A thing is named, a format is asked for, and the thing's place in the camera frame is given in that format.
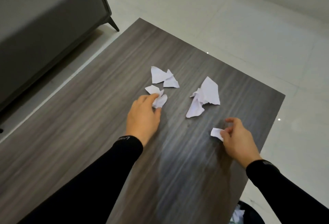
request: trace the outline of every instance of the hand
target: hand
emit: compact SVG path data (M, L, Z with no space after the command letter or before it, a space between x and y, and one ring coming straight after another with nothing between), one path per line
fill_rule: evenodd
M244 168L247 168L255 160L261 160L252 134L243 126L241 120L239 118L227 118L225 121L233 123L233 126L220 132L224 139L226 152Z
M157 108L155 112L152 109L152 103L157 97L157 93L140 96L128 113L126 136L138 138L143 147L157 131L160 123L161 108Z

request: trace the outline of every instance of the black sleeve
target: black sleeve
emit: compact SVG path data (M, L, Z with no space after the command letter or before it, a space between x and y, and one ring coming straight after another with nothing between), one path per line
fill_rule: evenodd
M246 172L282 224L322 222L329 216L329 209L289 181L270 162L254 161Z
M119 138L110 150L19 223L106 223L142 151L143 145L137 138Z

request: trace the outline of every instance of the sofa cushion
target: sofa cushion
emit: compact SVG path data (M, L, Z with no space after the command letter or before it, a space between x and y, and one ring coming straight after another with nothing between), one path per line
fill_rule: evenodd
M0 9L0 106L108 14L102 0L0 0Z

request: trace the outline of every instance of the left hand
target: left hand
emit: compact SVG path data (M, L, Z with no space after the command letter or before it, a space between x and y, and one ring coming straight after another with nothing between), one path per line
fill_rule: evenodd
M157 108L155 112L152 109L152 103L158 96L157 93L140 96L128 113L126 136L138 138L143 147L157 131L160 123L161 108Z

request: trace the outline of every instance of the tile grout line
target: tile grout line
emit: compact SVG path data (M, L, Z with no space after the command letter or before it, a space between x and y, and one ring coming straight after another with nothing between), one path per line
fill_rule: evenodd
M62 89L69 81L71 81L82 69L84 69L91 61L93 61L107 46L100 48L93 54L84 64L82 64L71 76L69 76L55 91L53 91L41 104L39 104L30 114L27 115L17 126L15 126L6 136L0 139L0 144L11 135L18 127L27 121L37 110L39 110L52 96L54 96L60 89Z

